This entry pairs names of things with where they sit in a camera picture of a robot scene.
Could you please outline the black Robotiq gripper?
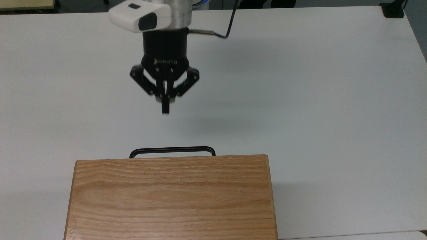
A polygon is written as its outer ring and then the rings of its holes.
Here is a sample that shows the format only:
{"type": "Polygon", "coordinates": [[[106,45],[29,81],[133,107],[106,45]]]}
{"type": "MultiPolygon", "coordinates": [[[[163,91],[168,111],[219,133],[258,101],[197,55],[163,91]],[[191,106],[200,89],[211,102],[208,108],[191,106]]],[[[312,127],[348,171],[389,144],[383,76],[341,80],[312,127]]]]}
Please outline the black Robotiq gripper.
{"type": "Polygon", "coordinates": [[[170,113],[170,104],[182,97],[199,79],[200,72],[187,59],[188,28],[143,32],[143,59],[131,68],[130,76],[150,96],[161,103],[162,114],[170,113]],[[156,81],[152,83],[144,70],[156,81]],[[182,83],[175,82],[186,73],[182,83]]]}

